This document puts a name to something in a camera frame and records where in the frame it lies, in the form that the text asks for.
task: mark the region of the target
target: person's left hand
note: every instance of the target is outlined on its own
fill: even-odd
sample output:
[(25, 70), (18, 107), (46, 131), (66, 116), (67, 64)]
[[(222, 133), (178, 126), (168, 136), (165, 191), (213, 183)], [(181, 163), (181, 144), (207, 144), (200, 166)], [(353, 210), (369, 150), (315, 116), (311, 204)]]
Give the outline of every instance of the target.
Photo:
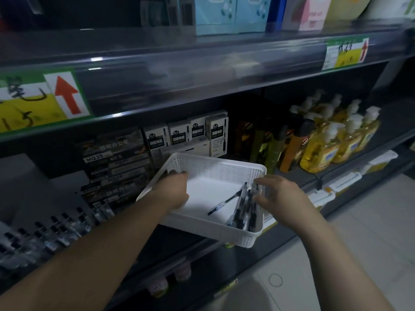
[(149, 192), (162, 199), (168, 206), (168, 210), (178, 209), (189, 199), (187, 189), (187, 172), (169, 172), (167, 177), (160, 179)]

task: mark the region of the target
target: person's right hand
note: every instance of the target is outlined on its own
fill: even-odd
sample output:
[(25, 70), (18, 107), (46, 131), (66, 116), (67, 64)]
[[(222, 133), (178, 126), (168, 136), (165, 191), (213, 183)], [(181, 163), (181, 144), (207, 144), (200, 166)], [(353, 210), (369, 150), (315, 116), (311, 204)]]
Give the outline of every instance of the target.
[(268, 198), (258, 194), (253, 197), (254, 201), (292, 230), (297, 231), (302, 225), (322, 218), (296, 183), (276, 175), (256, 178), (254, 182), (269, 188)]

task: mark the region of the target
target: red arrow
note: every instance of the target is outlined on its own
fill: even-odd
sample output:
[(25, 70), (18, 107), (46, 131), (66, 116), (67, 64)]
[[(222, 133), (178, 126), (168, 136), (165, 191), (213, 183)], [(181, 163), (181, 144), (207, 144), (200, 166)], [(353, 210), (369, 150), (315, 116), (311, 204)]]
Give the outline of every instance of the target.
[(55, 96), (62, 96), (72, 114), (80, 114), (81, 111), (76, 104), (73, 94), (79, 93), (70, 83), (58, 76), (56, 80)]
[(360, 61), (363, 61), (364, 57), (366, 57), (366, 51), (367, 51), (367, 40), (365, 40), (363, 47), (362, 47), (362, 56), (360, 58)]

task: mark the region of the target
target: tile floor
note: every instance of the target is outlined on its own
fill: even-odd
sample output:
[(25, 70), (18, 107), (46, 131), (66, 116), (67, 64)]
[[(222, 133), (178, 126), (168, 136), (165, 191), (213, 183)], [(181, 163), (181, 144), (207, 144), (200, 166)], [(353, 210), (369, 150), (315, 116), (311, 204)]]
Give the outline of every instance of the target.
[[(330, 219), (396, 311), (415, 310), (415, 180), (400, 175)], [(201, 311), (320, 310), (307, 254), (293, 240)]]

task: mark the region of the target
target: circular mark on floor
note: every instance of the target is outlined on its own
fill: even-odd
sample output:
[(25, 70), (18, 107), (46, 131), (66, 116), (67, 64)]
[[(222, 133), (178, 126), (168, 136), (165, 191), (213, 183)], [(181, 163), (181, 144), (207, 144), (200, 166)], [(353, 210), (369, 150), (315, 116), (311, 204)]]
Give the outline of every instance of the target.
[(283, 285), (283, 278), (277, 273), (271, 274), (268, 281), (272, 287), (281, 287)]

